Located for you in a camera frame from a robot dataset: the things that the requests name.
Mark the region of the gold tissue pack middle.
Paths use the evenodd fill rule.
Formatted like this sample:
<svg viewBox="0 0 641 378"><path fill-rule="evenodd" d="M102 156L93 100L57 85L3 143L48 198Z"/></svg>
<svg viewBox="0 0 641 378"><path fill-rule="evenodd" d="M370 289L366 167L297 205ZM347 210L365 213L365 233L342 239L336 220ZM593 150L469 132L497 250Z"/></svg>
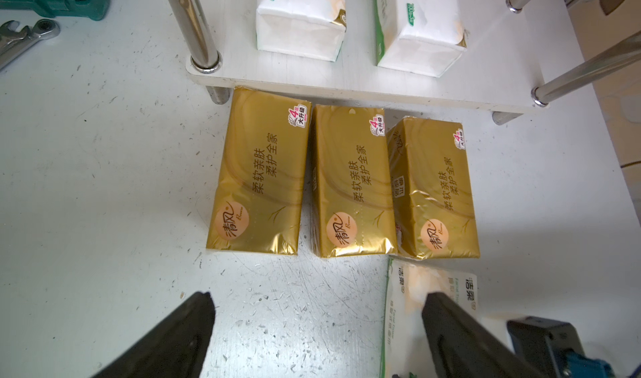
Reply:
<svg viewBox="0 0 641 378"><path fill-rule="evenodd" d="M314 252L322 258L396 254L384 110L317 105L314 113Z"/></svg>

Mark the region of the gold tissue pack right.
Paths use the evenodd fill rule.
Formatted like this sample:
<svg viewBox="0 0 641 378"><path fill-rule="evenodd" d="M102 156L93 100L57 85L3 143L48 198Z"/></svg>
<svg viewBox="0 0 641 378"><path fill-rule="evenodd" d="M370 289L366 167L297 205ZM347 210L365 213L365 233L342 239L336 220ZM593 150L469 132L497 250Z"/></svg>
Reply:
<svg viewBox="0 0 641 378"><path fill-rule="evenodd" d="M479 257L462 124L405 117L387 146L400 256Z"/></svg>

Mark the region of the gold tissue pack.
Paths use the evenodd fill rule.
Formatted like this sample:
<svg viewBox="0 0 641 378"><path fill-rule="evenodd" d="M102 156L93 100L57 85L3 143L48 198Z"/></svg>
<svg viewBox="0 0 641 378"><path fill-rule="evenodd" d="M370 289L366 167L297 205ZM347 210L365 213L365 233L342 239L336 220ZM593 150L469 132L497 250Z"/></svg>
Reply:
<svg viewBox="0 0 641 378"><path fill-rule="evenodd" d="M400 256L479 257L462 124L405 117L387 146Z"/></svg>
<svg viewBox="0 0 641 378"><path fill-rule="evenodd" d="M314 252L322 258L396 254L384 110L317 105L314 113Z"/></svg>
<svg viewBox="0 0 641 378"><path fill-rule="evenodd" d="M235 89L208 249L297 253L311 119L308 101Z"/></svg>

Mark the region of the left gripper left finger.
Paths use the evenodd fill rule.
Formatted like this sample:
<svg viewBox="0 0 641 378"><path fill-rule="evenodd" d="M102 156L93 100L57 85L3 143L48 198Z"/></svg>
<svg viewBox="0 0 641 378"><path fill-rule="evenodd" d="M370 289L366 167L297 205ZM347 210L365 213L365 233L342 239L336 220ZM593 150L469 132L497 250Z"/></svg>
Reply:
<svg viewBox="0 0 641 378"><path fill-rule="evenodd" d="M211 294L196 292L95 376L198 377L214 324Z"/></svg>

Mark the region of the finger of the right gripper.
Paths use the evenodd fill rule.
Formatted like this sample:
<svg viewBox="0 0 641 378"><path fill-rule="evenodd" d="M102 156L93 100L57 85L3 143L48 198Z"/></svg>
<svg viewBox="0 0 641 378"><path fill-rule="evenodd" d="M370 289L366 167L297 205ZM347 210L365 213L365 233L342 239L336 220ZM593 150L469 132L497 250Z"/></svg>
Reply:
<svg viewBox="0 0 641 378"><path fill-rule="evenodd" d="M568 322L527 316L507 322L517 357L548 377L568 377L569 354L584 356L574 326Z"/></svg>

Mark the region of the gold tissue pack left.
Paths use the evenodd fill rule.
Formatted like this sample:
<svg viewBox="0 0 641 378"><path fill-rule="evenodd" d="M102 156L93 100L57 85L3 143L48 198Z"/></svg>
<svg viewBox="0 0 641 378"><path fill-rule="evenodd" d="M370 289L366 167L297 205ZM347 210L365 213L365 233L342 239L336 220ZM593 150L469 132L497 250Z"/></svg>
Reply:
<svg viewBox="0 0 641 378"><path fill-rule="evenodd" d="M208 249L297 253L311 119L308 101L235 89Z"/></svg>

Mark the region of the silver combination wrench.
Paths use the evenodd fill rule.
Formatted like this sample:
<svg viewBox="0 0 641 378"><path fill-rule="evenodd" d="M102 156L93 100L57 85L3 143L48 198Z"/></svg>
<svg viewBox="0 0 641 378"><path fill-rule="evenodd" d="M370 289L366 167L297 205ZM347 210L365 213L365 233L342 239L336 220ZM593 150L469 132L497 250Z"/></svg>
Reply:
<svg viewBox="0 0 641 378"><path fill-rule="evenodd" d="M1 69L5 69L17 57L38 42L58 37L60 26L51 19L41 19L33 27L17 30L19 22L7 21L1 25Z"/></svg>

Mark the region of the white two-tier shelf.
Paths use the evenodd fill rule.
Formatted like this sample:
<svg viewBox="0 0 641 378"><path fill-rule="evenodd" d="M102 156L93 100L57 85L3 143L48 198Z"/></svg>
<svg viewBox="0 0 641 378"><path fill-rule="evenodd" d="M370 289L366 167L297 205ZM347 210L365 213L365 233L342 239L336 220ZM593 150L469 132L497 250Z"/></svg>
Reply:
<svg viewBox="0 0 641 378"><path fill-rule="evenodd" d="M584 61L564 0L169 0L186 69L223 104L234 87L452 106L496 124L640 59L632 35Z"/></svg>

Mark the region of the white tissue pack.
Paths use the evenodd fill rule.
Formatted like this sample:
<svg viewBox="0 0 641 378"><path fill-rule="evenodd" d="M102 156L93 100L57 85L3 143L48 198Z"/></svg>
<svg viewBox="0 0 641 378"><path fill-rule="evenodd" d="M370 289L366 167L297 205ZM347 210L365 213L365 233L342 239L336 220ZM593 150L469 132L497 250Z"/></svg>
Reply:
<svg viewBox="0 0 641 378"><path fill-rule="evenodd" d="M458 0L376 0L377 66L441 77L467 51Z"/></svg>
<svg viewBox="0 0 641 378"><path fill-rule="evenodd" d="M388 263L381 377L435 377L422 321L427 296L443 292L475 316L477 276L399 258Z"/></svg>
<svg viewBox="0 0 641 378"><path fill-rule="evenodd" d="M337 60L347 32L346 0L257 0L257 49Z"/></svg>

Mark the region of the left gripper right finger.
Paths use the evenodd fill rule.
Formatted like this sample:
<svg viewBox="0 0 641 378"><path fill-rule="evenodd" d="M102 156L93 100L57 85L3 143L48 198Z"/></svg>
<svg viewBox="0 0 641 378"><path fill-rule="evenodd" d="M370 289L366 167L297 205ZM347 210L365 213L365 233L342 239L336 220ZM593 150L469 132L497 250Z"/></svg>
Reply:
<svg viewBox="0 0 641 378"><path fill-rule="evenodd" d="M541 377L448 295L427 295L422 321L439 377Z"/></svg>

